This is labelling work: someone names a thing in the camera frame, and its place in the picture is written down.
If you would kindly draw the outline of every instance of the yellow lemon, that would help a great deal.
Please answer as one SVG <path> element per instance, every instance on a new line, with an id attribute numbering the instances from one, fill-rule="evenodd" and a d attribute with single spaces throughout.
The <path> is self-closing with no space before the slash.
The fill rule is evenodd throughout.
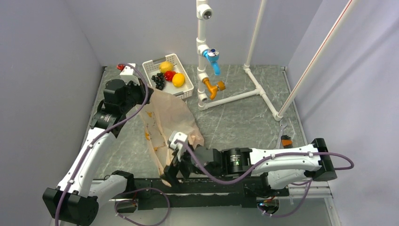
<path id="1" fill-rule="evenodd" d="M 184 84 L 185 78 L 182 73 L 177 73 L 172 78 L 172 83 L 176 87 L 180 87 Z"/>
<path id="2" fill-rule="evenodd" d="M 167 71 L 172 71 L 172 70 L 173 70 L 173 64 L 171 62 L 165 61 L 160 64 L 161 73 L 165 73 Z"/>

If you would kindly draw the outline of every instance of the gray marble surface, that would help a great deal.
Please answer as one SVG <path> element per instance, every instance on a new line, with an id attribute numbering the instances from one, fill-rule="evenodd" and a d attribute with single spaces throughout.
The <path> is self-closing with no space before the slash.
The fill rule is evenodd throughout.
<path id="1" fill-rule="evenodd" d="M 193 96 L 186 99 L 187 105 L 205 139 L 205 146 L 220 150 L 231 147 L 273 149 L 276 146 L 279 123 L 274 120 L 260 96 L 247 97 L 199 111 L 196 93 L 197 66 L 184 65 L 184 68 L 195 87 Z M 276 109 L 280 109 L 288 97 L 287 84 L 280 67 L 277 65 L 254 65 L 251 66 L 251 71 L 265 89 Z M 226 85 L 226 90 L 219 92 L 215 100 L 255 89 L 255 85 L 245 74 L 242 65 L 222 65 L 221 72 L 220 76 L 214 76 L 212 67 L 207 67 L 207 73 L 210 75 L 212 83 L 222 80 Z M 119 70 L 115 66 L 106 67 L 103 76 L 93 112 L 104 98 L 105 83 L 119 78 Z M 293 106 L 289 107 L 285 118 L 288 125 L 284 134 L 292 137 L 294 147 L 304 145 Z M 95 178 L 104 178 L 105 175 L 111 174 L 115 170 L 131 172 L 136 178 L 159 177 L 157 168 L 147 151 L 144 126 L 140 117 L 133 118 L 123 127 L 117 141 L 105 154 Z"/>

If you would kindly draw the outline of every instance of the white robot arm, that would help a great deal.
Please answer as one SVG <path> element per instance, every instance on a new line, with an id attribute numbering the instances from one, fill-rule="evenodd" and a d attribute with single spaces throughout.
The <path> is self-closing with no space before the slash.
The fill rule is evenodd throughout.
<path id="1" fill-rule="evenodd" d="M 169 138 L 169 147 L 175 151 L 175 158 L 170 166 L 165 167 L 164 175 L 161 178 L 167 180 L 172 186 L 179 186 L 180 182 L 176 178 L 177 172 L 181 172 L 184 177 L 188 177 L 190 173 L 204 174 L 198 163 L 181 144 L 182 141 L 187 143 L 187 135 L 181 132 L 174 132 Z M 266 177 L 268 189 L 271 190 L 283 189 L 287 185 L 303 179 L 328 181 L 337 178 L 328 155 L 312 154 L 327 152 L 322 138 L 314 139 L 312 144 L 289 149 L 230 148 L 218 151 L 198 146 L 194 151 L 198 161 L 212 176 L 224 178 L 238 177 L 253 164 L 271 156 L 269 161 L 255 167 L 249 175 L 263 174 Z M 275 158 L 277 154 L 282 153 L 304 153 L 304 155 Z"/>
<path id="2" fill-rule="evenodd" d="M 116 140 L 124 125 L 120 122 L 126 119 L 126 114 L 135 105 L 149 103 L 153 93 L 152 89 L 148 89 L 147 102 L 143 103 L 145 88 L 142 80 L 133 74 L 122 78 L 123 80 L 114 79 L 106 83 L 104 100 L 100 102 L 97 113 L 93 116 L 87 140 L 78 157 L 57 187 L 47 188 L 43 194 L 43 201 L 53 218 L 57 206 L 62 203 L 60 220 L 88 226 L 96 217 L 98 209 L 108 200 L 124 191 L 135 190 L 133 174 L 119 170 L 113 172 L 106 181 L 92 186 L 94 175 L 105 152 Z"/>

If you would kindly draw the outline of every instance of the plastic basket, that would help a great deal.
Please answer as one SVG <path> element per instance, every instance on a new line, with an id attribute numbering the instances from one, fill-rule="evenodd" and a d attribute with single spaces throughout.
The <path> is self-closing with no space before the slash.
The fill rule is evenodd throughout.
<path id="1" fill-rule="evenodd" d="M 169 61 L 174 65 L 173 71 L 177 73 L 182 73 L 184 75 L 185 82 L 181 87 L 175 87 L 171 82 L 166 82 L 165 87 L 162 91 L 175 95 L 180 99 L 191 97 L 194 86 L 192 85 L 190 78 L 187 76 L 187 72 L 183 68 L 183 65 L 180 62 L 179 58 L 174 53 L 166 55 L 165 57 L 162 57 L 160 59 L 149 60 L 143 63 L 145 75 L 147 75 L 151 87 L 156 86 L 155 82 L 151 80 L 151 77 L 153 75 L 156 75 L 157 73 L 160 73 L 159 65 L 160 63 L 165 61 Z"/>

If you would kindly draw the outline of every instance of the gray wall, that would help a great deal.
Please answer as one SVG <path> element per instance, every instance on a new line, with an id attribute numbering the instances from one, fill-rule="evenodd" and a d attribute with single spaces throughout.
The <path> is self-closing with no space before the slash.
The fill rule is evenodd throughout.
<path id="1" fill-rule="evenodd" d="M 197 64 L 195 0 L 68 0 L 102 65 L 176 53 Z M 268 0 L 252 64 L 287 65 L 321 0 Z M 207 43 L 221 64 L 244 64 L 260 0 L 210 0 Z"/>
<path id="2" fill-rule="evenodd" d="M 291 87 L 345 4 L 322 2 L 289 63 Z M 344 226 L 399 225 L 398 8 L 396 0 L 358 1 L 295 100 L 308 141 L 324 137 L 355 162 L 330 183 Z"/>
<path id="3" fill-rule="evenodd" d="M 79 152 L 101 66 L 62 0 L 2 0 L 0 21 L 0 225 L 48 225 L 41 196 Z"/>

